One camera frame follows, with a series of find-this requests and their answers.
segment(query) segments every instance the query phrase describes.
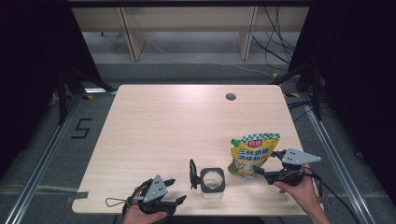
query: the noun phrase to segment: gray floor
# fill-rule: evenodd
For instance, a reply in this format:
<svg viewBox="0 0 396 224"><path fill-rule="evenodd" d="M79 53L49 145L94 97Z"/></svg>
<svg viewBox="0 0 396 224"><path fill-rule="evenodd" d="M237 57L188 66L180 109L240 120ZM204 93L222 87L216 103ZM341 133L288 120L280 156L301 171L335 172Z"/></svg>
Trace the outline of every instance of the gray floor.
<svg viewBox="0 0 396 224"><path fill-rule="evenodd" d="M265 54L255 42L252 42L248 60L241 61L233 33L148 34L144 52L137 62L131 61L122 34L105 33L105 36L100 36L98 33L86 33L84 36L103 81L114 87L126 83L268 84L273 80L273 73L285 74L285 71L280 69L287 68L278 58ZM255 36L264 45L268 41L266 34L260 33ZM298 34L283 36L292 45L295 45L298 38ZM269 49L286 59L280 46L271 44ZM283 92L296 92L297 80L298 77L293 77L283 83ZM84 85L87 88L95 87L90 83ZM79 102L21 223L120 223L121 218L116 216L75 214L70 201L78 190L113 99L114 95L95 94L91 100L83 99ZM285 99L288 104L301 101L301 98ZM320 108L322 124L366 201L375 222L395 223L395 206L364 160L353 154L355 147L336 114L325 102L321 103ZM290 113L295 119L294 123L304 150L323 159L319 163L314 163L312 168L352 207L308 116L311 112L306 112L306 108L301 105L294 107ZM21 152L0 182L0 221L6 221L9 210L18 200L23 186L29 181L57 128L58 118L58 105L49 106L29 147ZM92 119L83 123L90 131L86 138L73 139L72 136L81 136L81 132L76 131L81 119ZM332 206L327 207L326 212L331 222L353 223L354 220L345 207L333 195L330 195L330 199ZM265 223L281 223L278 217L262 219ZM282 220L285 223L310 223L307 217L282 217Z"/></svg>

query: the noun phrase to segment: cable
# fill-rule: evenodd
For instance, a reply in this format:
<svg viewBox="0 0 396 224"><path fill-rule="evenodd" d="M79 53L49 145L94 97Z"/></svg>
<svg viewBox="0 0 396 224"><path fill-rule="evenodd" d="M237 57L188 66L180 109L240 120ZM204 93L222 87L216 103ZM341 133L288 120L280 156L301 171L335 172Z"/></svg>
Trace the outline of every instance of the cable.
<svg viewBox="0 0 396 224"><path fill-rule="evenodd" d="M284 178L290 176L290 175L295 175L295 174L299 174L300 170L296 170L296 171L288 171L285 173L282 173L279 175L279 180L282 181Z"/></svg>
<svg viewBox="0 0 396 224"><path fill-rule="evenodd" d="M297 117L297 119L294 119L293 122L297 121L298 119L300 119L303 115L305 115L306 113L308 113L309 111L312 111L314 109L309 109L307 111L305 111L302 115L300 115L299 117Z"/></svg>
<svg viewBox="0 0 396 224"><path fill-rule="evenodd" d="M294 107L299 106L299 105L306 105L308 103L312 103L312 100L310 101L299 101L299 102L294 102L288 104L289 111L291 111Z"/></svg>
<svg viewBox="0 0 396 224"><path fill-rule="evenodd" d="M283 219L282 219L281 217L278 217L278 219L279 219L279 221L280 221L282 224L285 224L285 222L283 221Z"/></svg>
<svg viewBox="0 0 396 224"><path fill-rule="evenodd" d="M264 49L265 51L268 51L269 53L271 53L272 55L276 56L280 61L289 64L288 61L284 60L283 58L279 57L277 54L275 54L274 52L272 52L271 50L269 50L268 48L266 48L265 46L263 46L261 43L259 43L259 41L256 39L256 37L254 37L254 35L252 36L253 40L259 45L260 48Z"/></svg>
<svg viewBox="0 0 396 224"><path fill-rule="evenodd" d="M311 177L315 178L316 180L318 180L321 185L323 185L329 192L331 192L334 195L334 197L338 201L340 201L340 203L346 208L346 210L350 213L350 215L352 215L353 219L355 219L356 223L360 224L358 218L355 216L352 209L340 198L340 196L338 196L326 183L324 183L323 179L319 175L317 175L311 168L305 167L305 169L309 170L311 172L311 174L306 174L306 173L304 173L304 174L311 176Z"/></svg>
<svg viewBox="0 0 396 224"><path fill-rule="evenodd" d="M270 44L270 41L271 41L271 37L270 37L270 39L268 40L267 45L266 45L265 47L263 47L264 49L268 49L268 46L269 46L269 44ZM264 60L265 60L265 62L268 64L268 66L270 66L270 67L272 67L272 68L274 68L274 69L277 69L277 70L288 71L288 69L273 67L271 64L269 64L269 63L268 63L268 60L267 60L267 51L268 51L268 50L266 50L265 53L264 53Z"/></svg>
<svg viewBox="0 0 396 224"><path fill-rule="evenodd" d="M116 215L116 216L114 217L113 224L116 224L116 223L117 223L118 217L119 217L119 215Z"/></svg>
<svg viewBox="0 0 396 224"><path fill-rule="evenodd" d="M289 53L288 49L295 49L295 47L282 37L282 34L280 32L279 7L276 7L276 20L275 20L275 23L273 23L273 20L271 19L266 7L264 7L264 10L265 10L265 13L267 14L267 17L268 17L268 19L271 22L271 25L273 27L273 32L271 33L271 35L268 35L268 33L266 33L270 37L270 40L268 41L268 43L271 40L273 40L275 42L275 40L272 38L272 36L273 36L274 33L276 33L276 35L279 38L281 44L278 44L277 42L275 42L275 43L280 45L280 46L282 46L282 48L283 48L283 50L284 50L284 52L286 54L286 57L288 58L288 61L290 61L291 54Z"/></svg>

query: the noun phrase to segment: wooden table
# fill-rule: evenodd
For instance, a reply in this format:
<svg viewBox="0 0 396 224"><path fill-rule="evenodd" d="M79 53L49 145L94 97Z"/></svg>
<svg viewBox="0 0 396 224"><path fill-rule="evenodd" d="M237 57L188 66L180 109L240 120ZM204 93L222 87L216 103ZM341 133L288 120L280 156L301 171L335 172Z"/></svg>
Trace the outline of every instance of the wooden table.
<svg viewBox="0 0 396 224"><path fill-rule="evenodd" d="M230 101L227 93L236 95ZM118 90L78 192L73 210L85 214L119 214L106 198L126 199L144 181L174 178L163 201L187 195L177 207L181 216L305 215L289 196L266 183L231 175L230 141L249 133L280 133L276 150L302 148L284 96L272 85L124 85ZM226 189L216 200L191 189L189 161L224 170ZM282 168L270 158L267 171Z"/></svg>

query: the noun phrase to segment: aluminum rail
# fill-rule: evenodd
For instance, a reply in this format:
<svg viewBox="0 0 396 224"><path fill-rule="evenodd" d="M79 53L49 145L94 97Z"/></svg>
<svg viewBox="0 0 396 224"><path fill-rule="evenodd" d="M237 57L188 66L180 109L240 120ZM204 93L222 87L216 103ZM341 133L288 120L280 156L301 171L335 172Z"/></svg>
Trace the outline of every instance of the aluminum rail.
<svg viewBox="0 0 396 224"><path fill-rule="evenodd" d="M49 144L45 149L43 155L41 156L37 166L35 167L35 170L30 176L29 181L24 186L20 197L9 211L6 221L7 224L18 224L21 222L21 219L23 218L23 215L26 212L29 203L35 196L35 190L37 189L38 184L40 183L44 173L46 173L50 161L56 151L56 148L59 145L59 142L62 140L64 131L68 126L69 120L73 115L73 112L75 111L80 100L81 95L75 95L70 102L70 105L68 107L69 112L67 113L64 122L59 124L56 128L54 135L50 139Z"/></svg>
<svg viewBox="0 0 396 224"><path fill-rule="evenodd" d="M309 97L306 93L301 93L302 99L304 101L309 101ZM338 177L340 178L341 184L346 191L346 195L351 201L353 207L355 208L358 219L361 223L367 224L375 224L375 218L370 213L369 208L367 206L366 201L361 196L360 191L358 190L356 184L353 182L351 175L349 174L347 168L345 167L340 155L337 152L334 144L332 143L332 139L327 134L326 129L323 126L323 123L317 119L315 114L312 112L309 105L305 106L305 110L308 113L308 117L310 118L312 124L315 127L315 130L320 138L321 143L323 144L330 161L332 162L332 166L335 169Z"/></svg>

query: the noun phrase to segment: yellow snack bag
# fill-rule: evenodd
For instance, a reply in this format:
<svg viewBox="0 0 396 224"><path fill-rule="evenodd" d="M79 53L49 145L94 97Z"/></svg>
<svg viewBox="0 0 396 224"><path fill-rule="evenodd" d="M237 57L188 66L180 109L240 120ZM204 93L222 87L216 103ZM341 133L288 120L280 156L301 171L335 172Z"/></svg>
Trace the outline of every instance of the yellow snack bag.
<svg viewBox="0 0 396 224"><path fill-rule="evenodd" d="M253 133L245 135L242 140L231 140L234 145L231 148L233 162L228 170L234 175L253 178L253 165L262 166L267 161L279 138L279 133Z"/></svg>

